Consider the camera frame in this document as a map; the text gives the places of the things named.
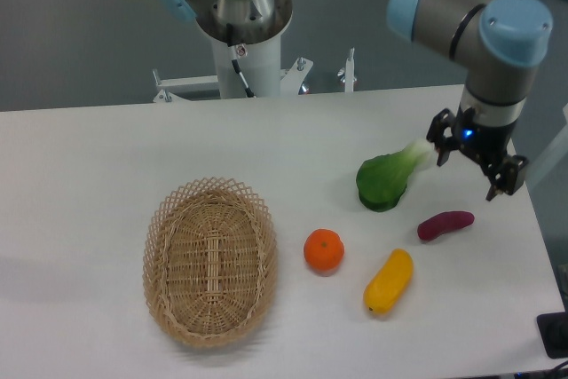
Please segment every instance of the plastic fruit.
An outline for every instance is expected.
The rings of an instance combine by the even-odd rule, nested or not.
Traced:
[[[412,279],[414,264],[403,249],[394,249],[389,259],[365,289],[363,300],[369,311],[386,314],[404,293]]]
[[[474,220],[472,213],[461,210],[438,213],[418,225],[418,237],[422,241],[432,241],[442,234],[470,226]]]
[[[334,270],[342,261],[345,247],[339,234],[319,229],[310,234],[304,244],[304,258],[318,272]]]

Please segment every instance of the robotic arm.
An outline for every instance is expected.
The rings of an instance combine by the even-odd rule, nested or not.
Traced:
[[[509,155],[507,145],[547,52],[552,16],[546,6],[537,0],[390,0],[387,22],[406,40],[469,70],[457,114],[443,110],[428,131],[438,166],[459,150],[488,177],[487,200],[513,194],[528,161]]]
[[[162,3],[179,20],[196,19],[211,41],[221,98],[280,93],[280,34],[292,17],[291,0]]]

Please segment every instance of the white table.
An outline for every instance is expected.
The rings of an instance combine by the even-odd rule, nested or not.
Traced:
[[[445,378],[553,367],[535,317],[563,310],[529,195],[485,201],[478,166],[452,154],[415,175],[393,210],[365,210],[355,174],[423,137],[462,88],[0,114],[0,376],[5,378]],[[203,177],[252,186],[273,215],[277,298],[250,338],[192,351],[154,324],[142,289],[150,218]],[[421,244],[424,219],[476,215]],[[342,235],[336,275],[304,265],[315,228]],[[390,252],[415,276],[370,317]]]

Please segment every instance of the black cable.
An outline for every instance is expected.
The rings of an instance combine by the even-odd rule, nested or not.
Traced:
[[[483,8],[485,8],[485,4],[478,4],[477,6],[473,7],[465,17],[463,17],[463,20],[461,20],[460,25],[458,26],[457,30],[455,30],[454,36],[452,37],[452,43],[450,44],[450,60],[455,60],[455,51],[458,49],[458,43],[462,38],[463,32],[465,31],[473,17],[475,17],[477,13]]]
[[[564,363],[560,363],[558,366],[556,366],[552,370],[548,371],[548,373],[545,374],[544,377],[542,377],[542,379],[558,379],[556,374],[558,373],[558,371],[562,367],[566,367],[566,366],[568,366],[568,360],[565,361]]]
[[[236,43],[233,41],[234,36],[234,27],[233,24],[227,24],[227,47],[229,49],[233,48]],[[237,76],[241,79],[242,86],[247,94],[247,98],[255,98],[255,93],[250,89],[249,84],[247,83],[247,79],[245,79],[244,74],[241,70],[241,65],[239,64],[239,60],[237,56],[234,56],[234,59],[231,60],[231,64],[233,64],[233,70],[237,74]]]

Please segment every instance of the orange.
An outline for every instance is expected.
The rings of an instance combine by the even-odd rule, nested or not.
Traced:
[[[327,272],[336,268],[343,259],[345,247],[339,234],[319,229],[310,234],[304,244],[304,257],[316,271]]]

